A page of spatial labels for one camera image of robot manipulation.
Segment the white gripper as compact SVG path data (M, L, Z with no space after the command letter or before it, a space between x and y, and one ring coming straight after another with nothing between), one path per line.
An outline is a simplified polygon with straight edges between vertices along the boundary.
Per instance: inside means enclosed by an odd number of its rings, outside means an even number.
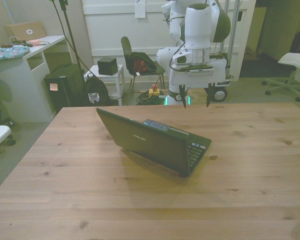
M214 97L215 84L217 87L226 87L230 84L231 80L226 79L227 60L225 58L212 59L207 65L212 66L212 68L199 69L198 66L195 66L194 70L170 70L169 83L173 86L179 85L179 93L184 108L187 105L186 97L188 95L188 89L185 85L194 85L195 88L208 87L206 92L206 107L208 107Z

